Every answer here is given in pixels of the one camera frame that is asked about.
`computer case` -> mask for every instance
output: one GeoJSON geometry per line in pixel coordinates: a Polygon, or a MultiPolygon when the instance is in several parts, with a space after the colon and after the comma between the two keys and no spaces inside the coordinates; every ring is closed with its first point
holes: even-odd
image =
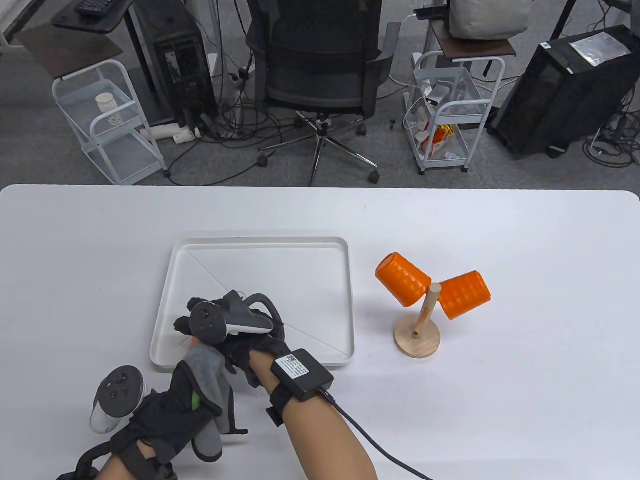
{"type": "Polygon", "coordinates": [[[175,121],[193,130],[201,114],[217,116],[202,34],[182,0],[133,5],[157,94],[170,105],[175,121]]]}
{"type": "Polygon", "coordinates": [[[625,26],[543,43],[489,126],[513,152],[558,157],[595,134],[640,78],[640,40],[625,26]],[[592,67],[570,45],[604,31],[631,54],[592,67]]]}

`round wooden base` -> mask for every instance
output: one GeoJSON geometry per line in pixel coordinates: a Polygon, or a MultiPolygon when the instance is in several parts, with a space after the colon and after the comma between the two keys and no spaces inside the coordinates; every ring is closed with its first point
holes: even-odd
{"type": "Polygon", "coordinates": [[[427,358],[438,351],[440,347],[440,330],[438,326],[429,320],[422,329],[422,338],[417,340],[413,336],[418,315],[408,315],[398,322],[394,337],[396,345],[405,354],[412,358],[427,358]]]}

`orange cup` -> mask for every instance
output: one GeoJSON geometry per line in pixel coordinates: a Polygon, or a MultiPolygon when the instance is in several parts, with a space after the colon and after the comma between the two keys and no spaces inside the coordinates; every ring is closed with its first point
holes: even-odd
{"type": "Polygon", "coordinates": [[[491,300],[491,292],[477,271],[457,276],[440,285],[440,304],[449,320],[455,320],[491,300]]]}
{"type": "Polygon", "coordinates": [[[399,253],[391,253],[376,268],[376,278],[404,308],[412,306],[431,286],[431,279],[399,253]]]}

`white table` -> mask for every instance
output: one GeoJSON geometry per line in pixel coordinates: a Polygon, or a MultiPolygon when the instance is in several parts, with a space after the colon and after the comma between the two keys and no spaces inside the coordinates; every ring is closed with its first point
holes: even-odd
{"type": "MultiPolygon", "coordinates": [[[[356,355],[332,392],[436,480],[640,477],[640,203],[624,192],[14,186],[0,195],[0,478],[55,479],[102,441],[91,402],[149,360],[172,246],[188,232],[332,230],[349,243],[356,355]],[[478,269],[493,301],[412,360],[374,277],[397,250],[434,279],[478,269]]],[[[181,479],[302,479],[263,392],[237,383],[222,459],[181,479]]],[[[381,480],[409,479],[369,449],[381,480]]]]}

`white tray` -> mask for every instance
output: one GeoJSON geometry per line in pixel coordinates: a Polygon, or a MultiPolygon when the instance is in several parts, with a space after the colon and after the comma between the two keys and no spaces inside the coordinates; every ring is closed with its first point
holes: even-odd
{"type": "Polygon", "coordinates": [[[213,300],[229,290],[271,299],[292,350],[306,349],[325,366],[354,352],[349,252],[338,237],[192,238],[173,248],[151,341],[151,361],[174,368],[191,342],[173,329],[192,297],[213,300]]]}

